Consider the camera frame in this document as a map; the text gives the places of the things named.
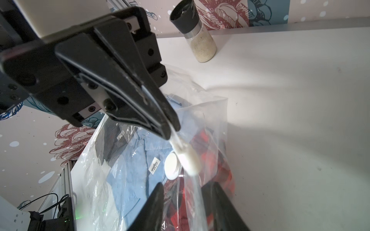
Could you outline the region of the clear plastic vacuum bag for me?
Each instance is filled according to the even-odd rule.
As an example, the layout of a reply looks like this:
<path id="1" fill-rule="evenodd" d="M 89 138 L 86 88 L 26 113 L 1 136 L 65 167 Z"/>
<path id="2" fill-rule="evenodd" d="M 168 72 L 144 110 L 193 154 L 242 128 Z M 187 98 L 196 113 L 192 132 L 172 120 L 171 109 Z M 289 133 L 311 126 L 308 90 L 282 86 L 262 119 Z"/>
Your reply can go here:
<path id="1" fill-rule="evenodd" d="M 179 136 L 201 160 L 197 183 L 203 208 L 194 201 L 192 181 L 169 141 L 104 116 L 73 171 L 77 230 L 128 230 L 159 183 L 164 187 L 161 230 L 214 230 L 211 183 L 218 182 L 228 196 L 235 191 L 225 147 L 227 99 L 207 92 L 184 70 L 168 66 L 167 71 L 161 90 L 178 115 Z"/>

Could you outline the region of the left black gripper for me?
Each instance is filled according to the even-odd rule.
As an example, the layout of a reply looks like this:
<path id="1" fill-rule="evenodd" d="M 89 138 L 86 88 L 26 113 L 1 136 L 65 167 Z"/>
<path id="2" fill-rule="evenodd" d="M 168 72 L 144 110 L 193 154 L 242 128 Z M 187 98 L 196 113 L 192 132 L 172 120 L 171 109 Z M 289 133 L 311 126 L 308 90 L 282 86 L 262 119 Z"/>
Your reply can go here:
<path id="1" fill-rule="evenodd" d="M 130 32 L 94 32 L 122 19 Z M 76 127 L 99 109 L 169 140 L 173 109 L 146 12 L 133 6 L 1 53 L 1 112 L 32 96 Z"/>

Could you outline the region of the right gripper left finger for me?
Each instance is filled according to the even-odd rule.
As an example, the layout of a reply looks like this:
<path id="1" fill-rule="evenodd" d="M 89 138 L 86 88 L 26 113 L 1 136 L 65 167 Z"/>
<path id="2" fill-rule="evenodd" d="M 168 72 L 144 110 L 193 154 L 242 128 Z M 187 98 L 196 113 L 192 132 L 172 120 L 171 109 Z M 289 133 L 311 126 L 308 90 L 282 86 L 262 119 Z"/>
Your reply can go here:
<path id="1" fill-rule="evenodd" d="M 158 183 L 128 231 L 160 231 L 164 207 L 164 187 Z"/>

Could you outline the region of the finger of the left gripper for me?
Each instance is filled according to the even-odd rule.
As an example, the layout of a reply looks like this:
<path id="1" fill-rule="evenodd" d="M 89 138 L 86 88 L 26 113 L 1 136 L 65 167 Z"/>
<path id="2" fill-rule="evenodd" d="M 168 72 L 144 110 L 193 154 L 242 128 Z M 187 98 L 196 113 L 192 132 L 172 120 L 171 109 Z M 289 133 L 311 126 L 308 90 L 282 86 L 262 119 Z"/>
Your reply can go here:
<path id="1" fill-rule="evenodd" d="M 116 58 L 124 75 L 124 83 L 109 82 L 108 85 L 123 97 L 129 109 L 124 109 L 121 116 L 109 115 L 153 133 L 179 131 L 178 114 L 145 67 L 127 24 L 122 19 L 113 19 L 96 26 L 94 32 Z"/>

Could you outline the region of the light blue shirt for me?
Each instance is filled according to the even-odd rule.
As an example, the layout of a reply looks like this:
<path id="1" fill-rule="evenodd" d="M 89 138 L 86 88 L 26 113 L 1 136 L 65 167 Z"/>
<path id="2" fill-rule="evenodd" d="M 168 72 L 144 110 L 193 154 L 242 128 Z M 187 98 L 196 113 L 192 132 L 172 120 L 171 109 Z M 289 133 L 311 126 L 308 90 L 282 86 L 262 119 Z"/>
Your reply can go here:
<path id="1" fill-rule="evenodd" d="M 138 216 L 158 183 L 168 180 L 164 163 L 173 151 L 171 144 L 137 128 L 133 138 L 119 155 L 107 176 L 112 187 L 120 228 L 126 231 Z"/>

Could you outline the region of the red black plaid shirt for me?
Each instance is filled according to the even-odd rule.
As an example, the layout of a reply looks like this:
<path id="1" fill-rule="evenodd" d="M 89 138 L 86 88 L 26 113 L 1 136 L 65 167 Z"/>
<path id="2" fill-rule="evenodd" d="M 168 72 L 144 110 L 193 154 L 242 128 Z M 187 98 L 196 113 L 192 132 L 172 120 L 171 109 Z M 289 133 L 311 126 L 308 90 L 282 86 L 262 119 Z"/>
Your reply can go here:
<path id="1" fill-rule="evenodd" d="M 225 141 L 220 140 L 216 144 L 211 139 L 208 130 L 202 130 L 191 140 L 190 144 L 195 151 L 200 154 L 201 160 L 205 164 L 200 173 L 199 181 L 201 185 L 205 213 L 207 216 L 208 230 L 214 230 L 214 216 L 211 206 L 211 192 L 209 182 L 217 182 L 228 197 L 234 195 L 235 182 L 229 164 L 224 157 Z M 162 231 L 189 231 L 189 221 L 186 210 L 186 194 L 184 190 L 184 177 L 179 175 L 174 180 L 167 180 L 164 183 L 164 209 Z"/>

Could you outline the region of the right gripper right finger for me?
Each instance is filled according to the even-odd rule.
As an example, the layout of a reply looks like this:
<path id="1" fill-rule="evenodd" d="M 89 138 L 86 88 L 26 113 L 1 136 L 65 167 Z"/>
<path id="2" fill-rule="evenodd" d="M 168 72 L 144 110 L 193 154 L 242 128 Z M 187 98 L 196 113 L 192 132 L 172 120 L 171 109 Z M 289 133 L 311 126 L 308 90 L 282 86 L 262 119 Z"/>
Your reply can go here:
<path id="1" fill-rule="evenodd" d="M 211 231 L 250 231 L 219 183 L 208 182 L 201 192 Z"/>

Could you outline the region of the dark grey pinstripe shirt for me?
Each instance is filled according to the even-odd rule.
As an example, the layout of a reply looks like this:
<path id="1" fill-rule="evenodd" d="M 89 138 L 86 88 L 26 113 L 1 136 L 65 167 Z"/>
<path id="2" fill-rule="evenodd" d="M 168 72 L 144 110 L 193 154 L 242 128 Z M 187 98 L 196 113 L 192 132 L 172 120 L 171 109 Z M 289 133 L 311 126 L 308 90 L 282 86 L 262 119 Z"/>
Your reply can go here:
<path id="1" fill-rule="evenodd" d="M 113 167 L 136 130 L 135 126 L 118 123 L 107 117 L 98 133 L 95 144 L 96 155 L 101 164 L 106 162 L 108 166 Z"/>

